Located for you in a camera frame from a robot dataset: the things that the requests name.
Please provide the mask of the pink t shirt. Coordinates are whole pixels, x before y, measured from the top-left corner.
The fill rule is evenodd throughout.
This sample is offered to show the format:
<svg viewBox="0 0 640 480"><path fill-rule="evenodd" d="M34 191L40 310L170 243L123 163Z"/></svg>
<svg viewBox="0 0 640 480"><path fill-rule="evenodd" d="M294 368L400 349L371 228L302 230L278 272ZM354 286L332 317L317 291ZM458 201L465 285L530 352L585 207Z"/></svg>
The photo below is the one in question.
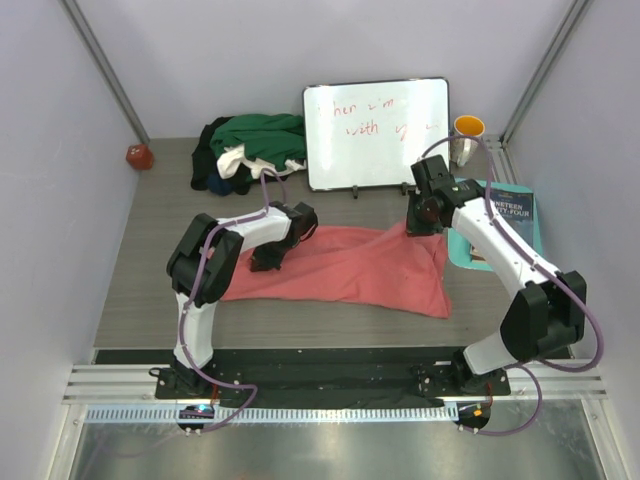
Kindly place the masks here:
<svg viewBox="0 0 640 480"><path fill-rule="evenodd" d="M250 258L240 256L224 301L344 302L441 319L452 313L444 237L409 237L402 223L388 230L320 226L270 271L251 271Z"/></svg>

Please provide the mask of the white dry-erase board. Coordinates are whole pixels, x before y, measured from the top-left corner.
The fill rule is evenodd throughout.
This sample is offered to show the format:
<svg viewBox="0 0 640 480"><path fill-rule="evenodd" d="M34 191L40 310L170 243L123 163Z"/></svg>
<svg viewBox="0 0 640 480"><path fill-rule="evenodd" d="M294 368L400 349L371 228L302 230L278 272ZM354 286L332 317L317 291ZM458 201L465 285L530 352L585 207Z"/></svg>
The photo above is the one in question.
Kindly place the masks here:
<svg viewBox="0 0 640 480"><path fill-rule="evenodd" d="M315 85L302 99L313 191L413 187L411 166L449 134L442 77Z"/></svg>

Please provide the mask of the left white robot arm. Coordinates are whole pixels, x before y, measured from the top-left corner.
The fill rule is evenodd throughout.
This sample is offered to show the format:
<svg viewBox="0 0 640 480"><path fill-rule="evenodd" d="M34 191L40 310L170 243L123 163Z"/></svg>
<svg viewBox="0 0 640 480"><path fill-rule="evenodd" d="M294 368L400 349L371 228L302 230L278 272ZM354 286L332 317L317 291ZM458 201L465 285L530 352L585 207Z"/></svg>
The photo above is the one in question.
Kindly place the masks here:
<svg viewBox="0 0 640 480"><path fill-rule="evenodd" d="M171 255L167 274L178 302L179 320L171 371L190 398L205 397L213 385L206 369L213 359L216 306L231 285L240 255L248 252L252 272L278 270L285 255L313 235L315 210L273 202L230 219L197 215Z"/></svg>

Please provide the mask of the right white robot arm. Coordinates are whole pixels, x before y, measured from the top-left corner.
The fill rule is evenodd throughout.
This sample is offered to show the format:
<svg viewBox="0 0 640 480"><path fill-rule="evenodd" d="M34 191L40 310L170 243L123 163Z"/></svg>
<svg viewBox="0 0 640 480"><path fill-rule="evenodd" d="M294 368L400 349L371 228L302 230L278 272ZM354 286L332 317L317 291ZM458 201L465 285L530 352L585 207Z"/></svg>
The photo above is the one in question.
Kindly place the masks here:
<svg viewBox="0 0 640 480"><path fill-rule="evenodd" d="M539 256L504 221L475 180L458 181L444 159L431 156L411 167L406 231L429 236L452 229L475 246L504 285L511 304L497 331L456 351L451 380L472 395L498 370L538 360L584 337L586 281L561 272Z"/></svg>

